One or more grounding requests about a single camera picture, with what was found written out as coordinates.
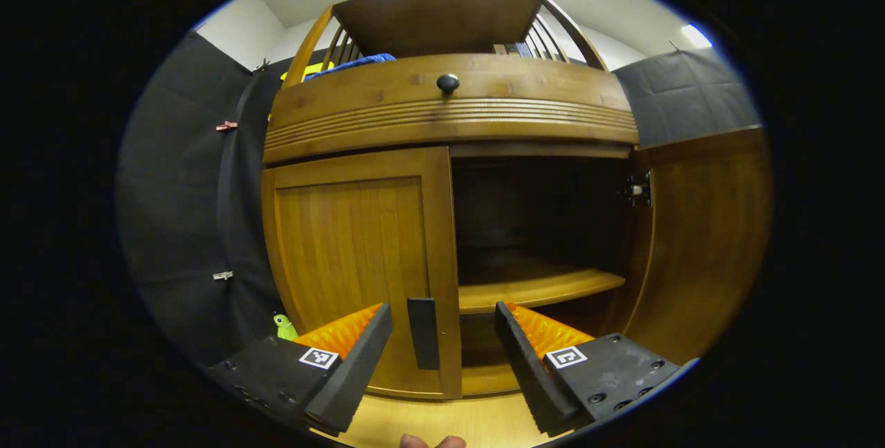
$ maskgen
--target drawer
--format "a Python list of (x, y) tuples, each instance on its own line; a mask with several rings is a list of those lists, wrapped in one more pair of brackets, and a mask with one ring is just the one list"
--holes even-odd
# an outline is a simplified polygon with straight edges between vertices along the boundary
[[(443, 95), (437, 77), (460, 86)], [(569, 139), (638, 144), (616, 77), (495, 54), (423, 55), (367, 64), (279, 91), (265, 163), (420, 142)]]

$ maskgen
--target white wall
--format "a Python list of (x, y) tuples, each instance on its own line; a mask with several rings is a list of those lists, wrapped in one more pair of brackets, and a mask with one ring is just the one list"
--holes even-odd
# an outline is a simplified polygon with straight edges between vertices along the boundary
[[(559, 21), (553, 19), (553, 16), (547, 13), (541, 13), (541, 16), (547, 22), (547, 25), (550, 26), (553, 35), (556, 36), (557, 42), (559, 42), (560, 47), (563, 48), (566, 54), (573, 59), (586, 61), (578, 49), (578, 45), (568, 36), (566, 29), (559, 25)], [(628, 47), (608, 35), (603, 35), (603, 33), (597, 32), (593, 28), (584, 25), (578, 25), (578, 27), (581, 28), (581, 31), (584, 31), (593, 47), (597, 48), (599, 56), (603, 58), (603, 62), (606, 63), (606, 67), (610, 71), (617, 70), (617, 68), (622, 67), (624, 64), (635, 63), (648, 57), (648, 55), (642, 54), (642, 52)]]
[(265, 0), (231, 0), (202, 24), (199, 35), (249, 70), (261, 66), (285, 31)]
[[(310, 21), (304, 21), (300, 25), (285, 29), (277, 38), (274, 47), (271, 48), (268, 61), (276, 63), (277, 61), (294, 57), (298, 48), (301, 47), (301, 42), (304, 41), (304, 37), (307, 36), (307, 33), (310, 32), (310, 29), (316, 22), (316, 19), (311, 19)], [(315, 49), (319, 50), (328, 47), (329, 44), (332, 43), (332, 37), (335, 36), (335, 31), (337, 29), (338, 20), (333, 17), (332, 20), (329, 21), (328, 26), (326, 26), (326, 31), (323, 32), (322, 37), (317, 41), (317, 47)]]
[[(553, 19), (553, 16), (547, 14), (543, 14), (543, 16), (544, 20), (547, 21), (547, 24), (550, 26), (550, 29), (553, 30), (553, 35), (556, 35), (559, 45), (565, 49), (566, 54), (575, 59), (584, 59), (584, 56), (581, 55), (581, 51), (578, 50), (578, 45), (575, 45), (572, 39), (569, 38), (566, 30), (559, 25), (559, 22), (557, 22), (556, 19)], [(293, 57), (298, 51), (298, 48), (301, 47), (301, 42), (304, 41), (307, 32), (310, 32), (310, 27), (313, 26), (314, 22), (316, 22), (316, 19), (303, 22), (300, 25), (292, 26), (285, 30), (282, 35), (279, 36), (274, 48), (271, 49), (271, 55), (269, 56), (268, 61), (275, 63), (279, 60)], [(587, 38), (593, 44), (593, 47), (597, 48), (597, 52), (599, 52), (600, 57), (603, 58), (604, 63), (606, 63), (606, 66), (610, 71), (616, 70), (624, 64), (635, 63), (636, 61), (648, 57), (648, 55), (642, 54), (638, 50), (628, 47), (627, 45), (616, 41), (616, 39), (603, 35), (603, 33), (597, 32), (592, 28), (582, 25), (578, 26), (584, 30), (584, 34), (587, 35)], [(332, 19), (332, 22), (326, 27), (326, 31), (323, 32), (322, 38), (317, 42), (317, 49), (328, 47), (328, 45), (331, 44), (336, 29), (338, 29), (338, 22), (335, 21), (335, 19)]]

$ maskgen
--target screw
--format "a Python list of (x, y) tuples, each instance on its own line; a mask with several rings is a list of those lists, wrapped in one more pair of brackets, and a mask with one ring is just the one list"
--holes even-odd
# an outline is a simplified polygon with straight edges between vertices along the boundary
[(295, 403), (295, 397), (285, 391), (280, 391), (277, 395), (280, 400), (286, 401), (288, 403)]

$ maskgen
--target round black knob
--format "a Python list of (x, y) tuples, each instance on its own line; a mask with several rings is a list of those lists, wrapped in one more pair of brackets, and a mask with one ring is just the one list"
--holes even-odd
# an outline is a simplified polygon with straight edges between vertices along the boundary
[(436, 79), (436, 86), (439, 86), (440, 90), (442, 90), (445, 95), (451, 95), (459, 85), (461, 85), (461, 82), (458, 81), (458, 77), (451, 73), (437, 77)]

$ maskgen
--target yellow object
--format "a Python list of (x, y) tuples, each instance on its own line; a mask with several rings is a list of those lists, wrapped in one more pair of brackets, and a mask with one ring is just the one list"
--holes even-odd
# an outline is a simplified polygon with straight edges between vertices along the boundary
[[(326, 68), (326, 69), (331, 70), (331, 69), (334, 68), (334, 67), (335, 67), (335, 63), (333, 63), (332, 61), (329, 61), (329, 67)], [(306, 68), (304, 68), (304, 74), (301, 75), (301, 82), (304, 82), (304, 78), (307, 77), (307, 75), (309, 75), (309, 74), (313, 74), (313, 73), (319, 73), (319, 72), (321, 72), (322, 70), (323, 70), (323, 64), (322, 64), (322, 63), (316, 63), (316, 64), (311, 64), (310, 66), (307, 66)], [(285, 81), (286, 81), (286, 75), (288, 75), (288, 72), (282, 73), (282, 74), (279, 76), (279, 79), (280, 79), (280, 80), (283, 80), (283, 81), (285, 82)]]

